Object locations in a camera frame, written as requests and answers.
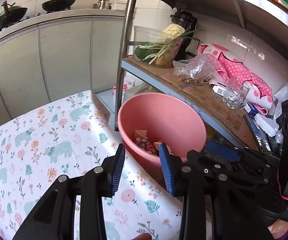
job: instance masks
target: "floral tablecloth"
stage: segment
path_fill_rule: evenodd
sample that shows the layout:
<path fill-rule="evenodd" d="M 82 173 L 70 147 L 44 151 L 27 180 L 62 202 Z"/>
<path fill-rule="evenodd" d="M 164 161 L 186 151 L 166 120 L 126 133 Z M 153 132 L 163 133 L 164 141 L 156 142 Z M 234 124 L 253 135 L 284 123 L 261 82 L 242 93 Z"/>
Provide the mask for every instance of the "floral tablecloth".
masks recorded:
<path fill-rule="evenodd" d="M 0 127 L 0 235 L 11 240 L 23 220 L 61 174 L 84 175 L 114 155 L 120 143 L 108 126 L 109 112 L 91 91 L 30 111 Z M 80 197 L 74 239 L 79 239 Z M 103 198 L 108 240 L 148 232 L 177 239 L 182 203 L 161 188 L 126 153 L 118 192 Z M 211 238 L 207 222 L 207 238 Z"/>

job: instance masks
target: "wok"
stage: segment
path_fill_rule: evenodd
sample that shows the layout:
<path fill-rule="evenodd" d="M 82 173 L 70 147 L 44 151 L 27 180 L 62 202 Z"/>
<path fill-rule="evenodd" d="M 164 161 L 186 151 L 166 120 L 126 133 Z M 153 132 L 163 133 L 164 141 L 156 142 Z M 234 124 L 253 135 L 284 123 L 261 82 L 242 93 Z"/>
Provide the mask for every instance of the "wok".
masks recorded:
<path fill-rule="evenodd" d="M 0 13 L 0 29 L 18 22 L 26 14 L 26 7 L 14 6 L 14 4 L 8 4 L 7 1 L 3 2 L 4 11 Z"/>
<path fill-rule="evenodd" d="M 69 9 L 75 0 L 49 0 L 42 4 L 42 7 L 47 12 L 57 12 Z"/>

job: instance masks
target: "glass mug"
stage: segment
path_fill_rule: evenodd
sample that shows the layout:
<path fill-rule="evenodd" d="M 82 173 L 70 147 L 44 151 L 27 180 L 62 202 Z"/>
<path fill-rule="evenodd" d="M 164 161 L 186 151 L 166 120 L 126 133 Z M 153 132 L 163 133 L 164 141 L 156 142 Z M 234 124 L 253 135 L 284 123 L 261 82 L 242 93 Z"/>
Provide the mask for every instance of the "glass mug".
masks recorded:
<path fill-rule="evenodd" d="M 223 102 L 232 109 L 243 109 L 246 105 L 246 95 L 250 91 L 248 85 L 237 77 L 232 76 L 226 86 Z"/>

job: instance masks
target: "pot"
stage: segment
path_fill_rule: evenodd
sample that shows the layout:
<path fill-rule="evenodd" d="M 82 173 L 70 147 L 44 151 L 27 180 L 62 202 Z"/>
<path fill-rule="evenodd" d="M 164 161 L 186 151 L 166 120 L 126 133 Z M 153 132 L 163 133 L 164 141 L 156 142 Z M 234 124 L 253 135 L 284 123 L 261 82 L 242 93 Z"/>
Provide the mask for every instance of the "pot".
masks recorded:
<path fill-rule="evenodd" d="M 0 30 L 18 22 L 26 14 L 27 8 L 18 5 L 14 6 L 14 4 L 8 4 L 7 1 L 3 2 L 4 11 L 0 13 Z"/>
<path fill-rule="evenodd" d="M 110 9 L 111 4 L 109 3 L 109 0 L 99 0 L 97 2 L 98 9 Z"/>
<path fill-rule="evenodd" d="M 42 8 L 47 12 L 63 11 L 70 9 L 75 0 L 49 0 L 42 3 Z"/>

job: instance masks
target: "pan handle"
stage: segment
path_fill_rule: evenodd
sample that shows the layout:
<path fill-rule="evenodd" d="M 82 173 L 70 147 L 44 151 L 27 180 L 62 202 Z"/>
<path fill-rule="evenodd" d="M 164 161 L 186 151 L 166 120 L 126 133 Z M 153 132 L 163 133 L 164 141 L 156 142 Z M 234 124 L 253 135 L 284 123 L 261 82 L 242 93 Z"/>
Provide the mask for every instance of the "pan handle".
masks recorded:
<path fill-rule="evenodd" d="M 8 16 L 9 15 L 9 10 L 7 7 L 7 1 L 3 1 L 3 7 L 4 7 L 4 11 L 5 11 L 5 15 Z"/>

